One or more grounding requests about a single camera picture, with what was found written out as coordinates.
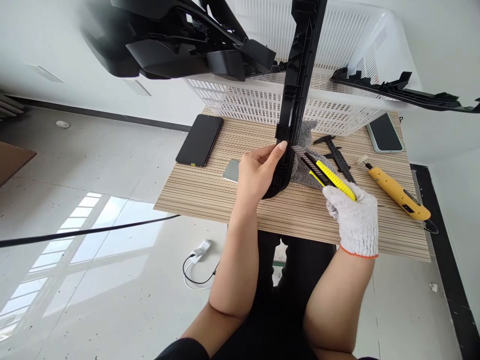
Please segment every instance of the white wall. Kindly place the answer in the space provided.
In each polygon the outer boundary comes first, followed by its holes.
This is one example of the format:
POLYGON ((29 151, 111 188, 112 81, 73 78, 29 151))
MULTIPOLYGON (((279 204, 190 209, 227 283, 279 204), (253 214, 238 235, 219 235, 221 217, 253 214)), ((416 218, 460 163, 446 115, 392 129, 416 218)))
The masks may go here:
POLYGON ((468 304, 480 331, 480 148, 428 168, 468 304))
MULTIPOLYGON (((478 0, 353 0, 393 10, 405 28, 423 89, 480 97, 478 0)), ((133 93, 103 69, 77 30, 82 0, 10 0, 0 4, 0 88, 23 97, 191 124, 203 103, 183 80, 139 81, 153 97, 133 93), (45 67, 65 83, 49 82, 24 66, 45 67)), ((433 164, 478 147, 480 115, 419 109, 402 114, 410 161, 433 164)))
MULTIPOLYGON (((463 106, 477 104, 480 1, 354 1, 390 9, 400 17, 425 92, 459 96, 463 106)), ((424 109, 401 115, 412 163, 429 165, 480 146, 480 115, 424 109)))
POLYGON ((182 79, 138 81, 152 97, 110 75, 77 26, 79 0, 0 2, 0 89, 20 97, 191 125, 204 104, 182 79), (64 83, 25 64, 40 65, 64 83))

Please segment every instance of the black pants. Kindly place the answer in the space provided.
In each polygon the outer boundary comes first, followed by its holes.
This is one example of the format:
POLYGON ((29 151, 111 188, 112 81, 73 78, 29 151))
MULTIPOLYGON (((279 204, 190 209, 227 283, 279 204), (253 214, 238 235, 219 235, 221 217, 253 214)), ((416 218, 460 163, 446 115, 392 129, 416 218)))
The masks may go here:
POLYGON ((259 231, 258 282, 250 315, 213 359, 316 359, 303 334, 303 317, 335 251, 332 244, 259 231), (273 287, 272 263, 280 240, 287 245, 286 264, 273 287))

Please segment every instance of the white tile floor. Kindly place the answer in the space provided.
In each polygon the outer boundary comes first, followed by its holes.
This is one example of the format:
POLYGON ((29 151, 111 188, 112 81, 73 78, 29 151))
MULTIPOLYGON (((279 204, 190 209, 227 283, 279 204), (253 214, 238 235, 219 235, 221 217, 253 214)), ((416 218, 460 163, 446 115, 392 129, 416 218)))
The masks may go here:
MULTIPOLYGON (((38 155, 0 187, 0 239, 165 217, 152 210, 186 134, 34 108, 0 141, 38 155), (55 126, 57 120, 71 124, 55 126)), ((181 216, 112 232, 0 249, 0 359, 152 359, 208 298, 183 284, 204 239, 207 278, 225 224, 181 216)), ((381 255, 363 299, 355 355, 460 359, 435 263, 381 255), (432 292, 429 283, 439 285, 432 292)))

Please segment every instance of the wooden table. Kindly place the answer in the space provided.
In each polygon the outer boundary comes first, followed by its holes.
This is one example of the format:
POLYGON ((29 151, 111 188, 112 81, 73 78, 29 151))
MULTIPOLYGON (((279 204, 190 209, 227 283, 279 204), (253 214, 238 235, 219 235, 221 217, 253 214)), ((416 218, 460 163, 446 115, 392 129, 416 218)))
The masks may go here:
MULTIPOLYGON (((209 109, 204 114, 214 115, 209 109)), ((398 115, 390 117, 403 143, 398 115)), ((317 139, 322 134, 313 134, 317 139)), ((234 205, 237 184, 223 178, 231 159, 275 143, 275 126, 224 118, 224 123, 206 167, 176 164, 163 187, 154 209, 194 218, 228 223, 234 205)), ((415 194, 407 152, 376 153, 365 127, 347 137, 334 140, 340 146, 357 184, 373 194, 378 207, 378 247, 381 253, 430 261, 423 224, 406 214, 370 177, 357 159, 368 155, 372 165, 380 167, 410 193, 415 194)), ((330 152, 325 143, 309 149, 330 152)), ((321 191, 290 182, 277 196, 262 200, 258 206, 258 229, 272 233, 338 244, 339 226, 329 215, 321 191)))

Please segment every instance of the deburring tool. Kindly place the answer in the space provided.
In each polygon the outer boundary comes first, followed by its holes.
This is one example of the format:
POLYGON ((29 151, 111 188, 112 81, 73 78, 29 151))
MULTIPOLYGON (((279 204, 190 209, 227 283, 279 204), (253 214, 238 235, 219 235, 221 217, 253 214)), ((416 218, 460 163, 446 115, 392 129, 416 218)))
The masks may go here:
POLYGON ((387 175, 379 167, 372 166, 367 162, 366 155, 359 158, 357 164, 365 164, 368 168, 368 174, 408 215, 415 220, 425 222, 425 230, 432 234, 439 233, 435 224, 430 220, 430 211, 405 190, 402 185, 395 181, 395 179, 387 175))

